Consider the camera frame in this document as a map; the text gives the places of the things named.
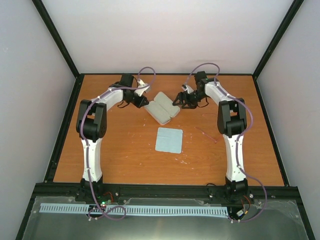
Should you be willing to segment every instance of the gray wall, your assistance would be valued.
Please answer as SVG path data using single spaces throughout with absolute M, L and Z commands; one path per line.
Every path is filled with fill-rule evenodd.
M 0 0 L 0 239 L 42 182 L 75 79 L 32 1 Z
M 254 72 L 292 1 L 43 3 L 81 73 L 136 73 L 144 66 L 157 73 L 189 73 L 214 61 L 223 73 L 247 74 Z
M 320 1 L 305 0 L 258 79 L 290 184 L 320 239 Z

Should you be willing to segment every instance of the black metal frame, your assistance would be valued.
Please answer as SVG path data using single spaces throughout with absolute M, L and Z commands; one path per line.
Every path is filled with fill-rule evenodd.
M 79 74 L 71 56 L 69 55 L 66 46 L 64 45 L 54 23 L 52 22 L 44 4 L 41 0 L 32 0 L 36 9 L 38 10 L 40 16 L 42 17 L 45 25 L 47 26 L 49 32 L 51 33 L 55 43 L 57 44 L 61 54 L 63 55 L 66 63 L 68 64 L 70 70 L 75 76 L 75 84 L 69 99 L 69 103 L 67 105 L 65 115 L 63 118 L 63 122 L 61 128 L 59 130 L 59 134 L 56 140 L 56 144 L 54 146 L 54 150 L 49 162 L 49 166 L 47 172 L 45 174 L 44 183 L 37 183 L 34 187 L 34 191 L 32 193 L 30 202 L 27 206 L 24 218 L 22 220 L 19 232 L 17 234 L 16 239 L 20 240 L 23 238 L 24 231 L 26 229 L 28 219 L 35 201 L 36 197 L 40 196 L 66 196 L 66 197 L 75 197 L 79 201 L 86 201 L 88 203 L 92 203 L 93 199 L 90 194 L 87 194 L 81 187 L 79 183 L 55 183 L 53 182 L 58 162 L 60 159 L 60 155 L 63 149 L 63 145 L 68 133 L 68 129 L 70 126 L 70 121 L 76 106 L 76 102 L 79 96 L 79 92 L 82 86 L 82 82 L 84 80 L 84 76 L 87 75 L 120 75 L 120 73 L 82 73 Z M 283 21 L 281 22 L 278 30 L 276 31 L 274 37 L 272 38 L 268 48 L 266 49 L 263 57 L 261 58 L 259 64 L 257 65 L 253 74 L 221 74 L 221 75 L 242 75 L 242 76 L 252 76 L 254 81 L 254 86 L 257 91 L 257 95 L 260 101 L 260 105 L 263 111 L 263 115 L 266 121 L 266 125 L 269 131 L 269 135 L 272 141 L 273 149 L 278 161 L 278 165 L 280 168 L 280 172 L 282 175 L 283 183 L 285 186 L 268 186 L 266 187 L 268 198 L 270 199 L 280 199 L 280 200 L 295 200 L 298 205 L 298 209 L 300 211 L 300 215 L 302 221 L 304 223 L 304 227 L 306 229 L 307 235 L 309 239 L 315 239 L 313 234 L 311 225 L 308 220 L 308 216 L 306 214 L 303 202 L 300 197 L 300 193 L 297 187 L 291 187 L 289 185 L 289 181 L 286 175 L 286 171 L 284 169 L 283 162 L 281 160 L 281 156 L 279 153 L 279 149 L 277 147 L 277 143 L 275 140 L 275 136 L 272 131 L 272 127 L 268 118 L 268 114 L 261 96 L 261 92 L 258 86 L 257 79 L 262 72 L 263 68 L 267 64 L 270 56 L 273 51 L 277 47 L 277 44 L 280 42 L 282 36 L 284 35 L 286 29 L 294 18 L 295 14 L 299 10 L 300 6 L 304 0 L 293 0 L 292 4 L 285 15 Z M 159 75 L 187 75 L 187 73 L 160 73 Z M 213 193 L 217 196 L 219 192 L 223 190 L 223 186 L 194 186 L 194 185 L 146 185 L 146 184 L 103 184 L 103 188 L 106 191 L 111 191 L 113 193 L 118 193 L 118 196 L 115 200 L 119 203 L 122 203 L 123 200 L 127 200 L 129 198 L 179 198 L 179 199 L 197 199 L 204 202 L 212 203 L 212 204 L 222 204 L 226 207 L 234 207 L 238 206 L 240 203 L 229 203 L 225 201 L 223 198 L 212 198 L 209 196 L 209 193 Z M 257 186 L 249 186 L 249 191 L 254 195 L 255 198 L 264 198 L 264 193 L 260 187 Z

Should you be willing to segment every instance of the wooden table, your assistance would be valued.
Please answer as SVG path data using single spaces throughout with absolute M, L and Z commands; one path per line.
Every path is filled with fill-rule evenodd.
M 150 82 L 152 75 L 143 75 Z M 103 93 L 119 81 L 120 75 L 86 75 L 72 116 L 70 127 L 54 177 L 55 182 L 78 183 L 84 171 L 84 153 L 76 121 L 80 101 Z M 162 91 L 174 100 L 184 83 L 184 75 L 158 75 L 146 94 L 151 101 Z M 251 76 L 219 76 L 222 86 L 232 95 L 244 98 L 254 116 L 252 129 L 244 136 L 244 169 L 267 186 L 283 186 L 278 162 Z M 189 84 L 195 88 L 194 79 Z M 165 128 L 182 129 L 182 153 L 155 150 L 158 128 L 161 127 L 144 109 L 132 104 L 107 112 L 107 132 L 101 146 L 101 169 L 104 183 L 113 184 L 225 184 L 227 171 L 226 145 L 217 128 L 218 106 L 209 99 L 204 108 L 182 109 Z M 202 129 L 214 138 L 197 129 Z M 259 185 L 248 179 L 250 186 Z

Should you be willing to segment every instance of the square cloth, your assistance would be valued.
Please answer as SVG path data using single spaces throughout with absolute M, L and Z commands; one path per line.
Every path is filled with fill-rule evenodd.
M 183 133 L 181 129 L 159 127 L 156 135 L 155 150 L 180 154 L 182 151 Z

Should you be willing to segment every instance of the purple cable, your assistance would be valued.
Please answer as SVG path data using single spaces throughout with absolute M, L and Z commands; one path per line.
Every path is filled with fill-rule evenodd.
M 93 200 L 94 200 L 94 203 L 96 204 L 96 207 L 99 209 L 99 211 L 102 213 L 102 216 L 100 216 L 99 218 L 101 217 L 106 217 L 110 220 L 114 220 L 114 221 L 119 221 L 119 220 L 122 220 L 126 217 L 127 215 L 127 211 L 126 211 L 126 208 L 123 207 L 123 206 L 114 206 L 112 208 L 110 208 L 107 212 L 104 212 L 103 209 L 100 207 L 98 201 L 97 201 L 97 198 L 95 196 L 95 191 L 94 191 L 94 187 L 93 187 L 93 184 L 92 184 L 92 179 L 91 179 L 91 174 L 90 174 L 90 167 L 89 167 L 89 142 L 88 142 L 88 139 L 85 137 L 84 135 L 84 124 L 85 124 L 85 120 L 86 120 L 86 117 L 90 111 L 90 109 L 92 108 L 92 106 L 97 102 L 99 101 L 101 98 L 104 98 L 105 96 L 107 96 L 108 94 L 110 94 L 113 90 L 120 90 L 120 89 L 129 89 L 129 90 L 138 90 L 138 89 L 144 89 L 144 88 L 147 88 L 148 86 L 151 86 L 155 80 L 156 80 L 156 71 L 150 67 L 150 66 L 145 66 L 143 68 L 141 68 L 141 70 L 139 71 L 137 77 L 138 79 L 140 79 L 140 73 L 144 70 L 144 69 L 151 69 L 153 71 L 153 79 L 152 81 L 147 84 L 146 86 L 142 86 L 142 87 L 127 87 L 127 86 L 123 86 L 123 87 L 116 87 L 116 88 L 113 88 L 112 90 L 107 90 L 105 91 L 104 93 L 102 93 L 100 96 L 98 96 L 97 98 L 95 98 L 91 104 L 88 106 L 88 108 L 86 109 L 86 111 L 84 112 L 84 115 L 83 115 L 83 118 L 82 118 L 82 121 L 81 121 L 81 125 L 80 125 L 80 135 L 82 137 L 82 139 L 85 141 L 85 144 L 86 144 L 86 148 L 85 148 L 85 162 L 86 162 L 86 167 L 87 167 L 87 174 L 88 174 L 88 178 L 89 178 L 89 185 L 90 185 L 90 190 L 91 190 L 91 194 L 92 194 L 92 197 L 93 197 Z M 120 218 L 113 218 L 113 217 L 110 217 L 108 216 L 108 213 L 110 213 L 112 210 L 116 209 L 116 208 L 121 208 L 123 209 L 124 211 L 124 214 L 123 216 L 121 216 Z
M 236 159 L 236 164 L 237 164 L 238 166 L 240 166 L 239 156 L 238 156 L 238 155 L 239 155 L 239 153 L 238 153 L 238 150 L 239 150 L 239 144 L 238 144 L 238 142 L 239 142 L 239 139 L 240 139 L 247 131 L 249 131 L 249 130 L 252 128 L 252 126 L 253 126 L 253 124 L 254 124 L 254 116 L 253 116 L 252 112 L 250 111 L 250 109 L 249 109 L 249 107 L 248 107 L 247 105 L 245 105 L 243 102 L 241 102 L 240 100 L 238 100 L 238 99 L 235 98 L 234 96 L 231 96 L 230 94 L 226 93 L 225 91 L 222 90 L 221 87 L 219 87 L 219 85 L 218 85 L 218 83 L 217 83 L 217 76 L 218 76 L 219 73 L 220 73 L 220 67 L 219 67 L 217 64 L 213 63 L 213 62 L 202 63 L 202 64 L 200 64 L 199 66 L 195 67 L 195 68 L 192 70 L 192 72 L 189 74 L 189 76 L 187 77 L 187 80 L 185 81 L 185 84 L 187 84 L 187 82 L 188 82 L 190 76 L 192 75 L 192 73 L 193 73 L 195 70 L 197 70 L 199 67 L 203 66 L 203 65 L 214 65 L 214 66 L 216 66 L 216 67 L 218 68 L 218 72 L 217 72 L 217 74 L 214 76 L 214 79 L 213 79 L 216 88 L 217 88 L 223 95 L 225 95 L 227 98 L 232 99 L 232 100 L 236 101 L 237 103 L 241 104 L 241 105 L 248 111 L 248 113 L 249 113 L 249 115 L 250 115 L 251 121 L 250 121 L 249 127 L 248 127 L 247 129 L 245 129 L 242 133 L 239 134 L 239 136 L 236 138 L 236 143 L 235 143 L 235 152 L 236 152 L 235 159 Z M 265 207 L 266 207 L 266 205 L 267 205 L 267 200 L 268 200 L 268 197 L 267 197 L 267 196 L 268 196 L 268 195 L 267 195 L 267 191 L 266 191 L 266 188 L 265 188 L 264 184 L 263 184 L 259 179 L 257 179 L 257 178 L 254 177 L 254 176 L 251 176 L 251 175 L 247 174 L 241 167 L 238 167 L 238 168 L 240 169 L 240 171 L 241 171 L 246 177 L 248 177 L 248 178 L 250 178 L 250 179 L 253 179 L 253 180 L 256 180 L 256 181 L 261 185 L 261 187 L 262 187 L 262 189 L 263 189 L 263 192 L 264 192 L 264 205 L 263 205 L 263 207 L 261 208 L 261 210 L 260 210 L 255 216 L 253 216 L 253 217 L 251 217 L 251 218 L 249 218 L 249 219 L 247 219 L 247 220 L 242 220 L 242 221 L 240 221 L 241 223 L 246 223 L 246 222 L 250 222 L 251 220 L 254 220 L 255 218 L 257 218 L 257 217 L 265 210 Z
M 185 82 L 184 82 L 184 85 L 187 85 L 187 83 L 189 82 L 190 77 L 192 76 L 192 74 L 194 73 L 194 71 L 197 70 L 198 68 L 200 68 L 200 67 L 203 66 L 203 65 L 213 65 L 213 66 L 216 66 L 216 67 L 218 68 L 218 72 L 217 72 L 217 73 L 215 74 L 215 76 L 214 76 L 214 82 L 216 82 L 216 78 L 218 77 L 218 75 L 219 75 L 219 73 L 220 73 L 220 67 L 219 67 L 217 64 L 213 63 L 213 62 L 205 62 L 205 63 L 202 63 L 202 64 L 196 66 L 196 67 L 190 72 L 189 76 L 186 78 L 186 80 L 185 80 Z

